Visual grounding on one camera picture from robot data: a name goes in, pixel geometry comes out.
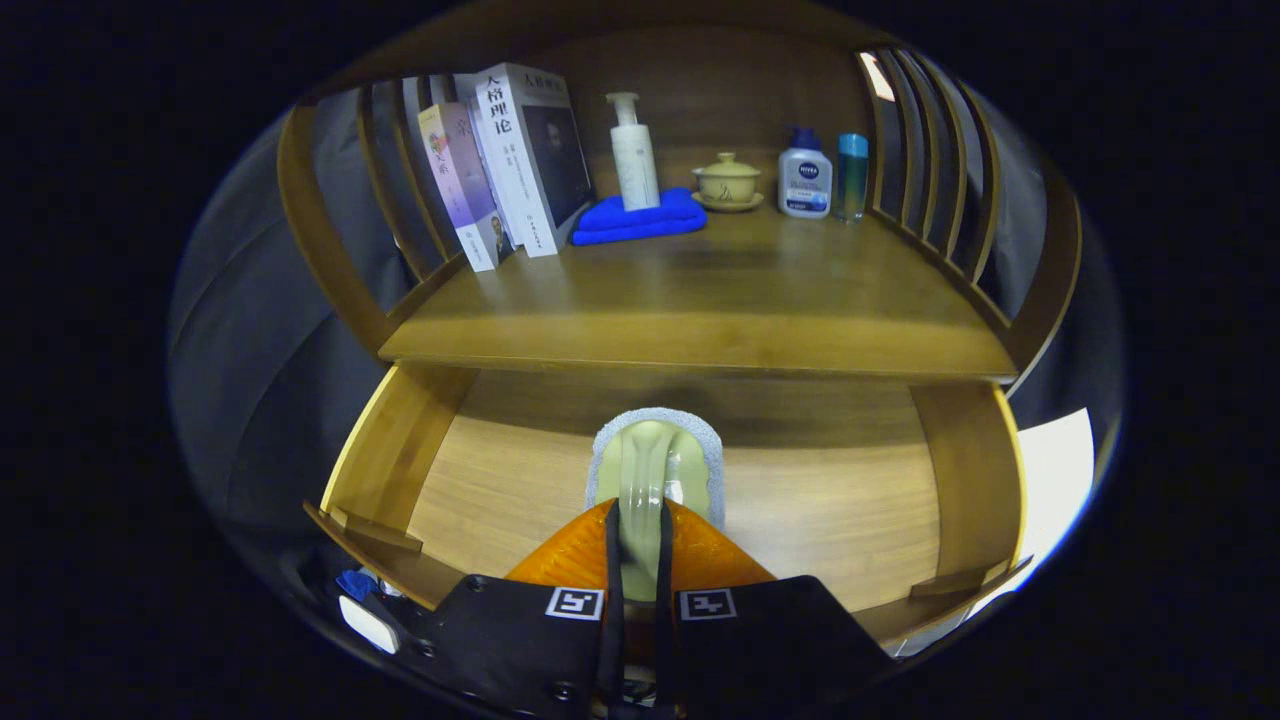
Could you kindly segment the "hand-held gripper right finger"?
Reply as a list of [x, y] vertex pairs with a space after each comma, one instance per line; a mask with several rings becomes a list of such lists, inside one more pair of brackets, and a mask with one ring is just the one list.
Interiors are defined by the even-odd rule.
[[812, 719], [896, 662], [815, 577], [777, 578], [666, 501], [655, 607], [657, 703], [682, 719]]

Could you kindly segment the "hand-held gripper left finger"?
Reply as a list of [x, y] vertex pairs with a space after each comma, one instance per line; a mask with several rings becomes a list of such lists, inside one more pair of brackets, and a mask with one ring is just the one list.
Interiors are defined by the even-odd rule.
[[623, 597], [613, 501], [506, 577], [470, 574], [399, 616], [399, 660], [485, 719], [589, 719], [620, 694]]

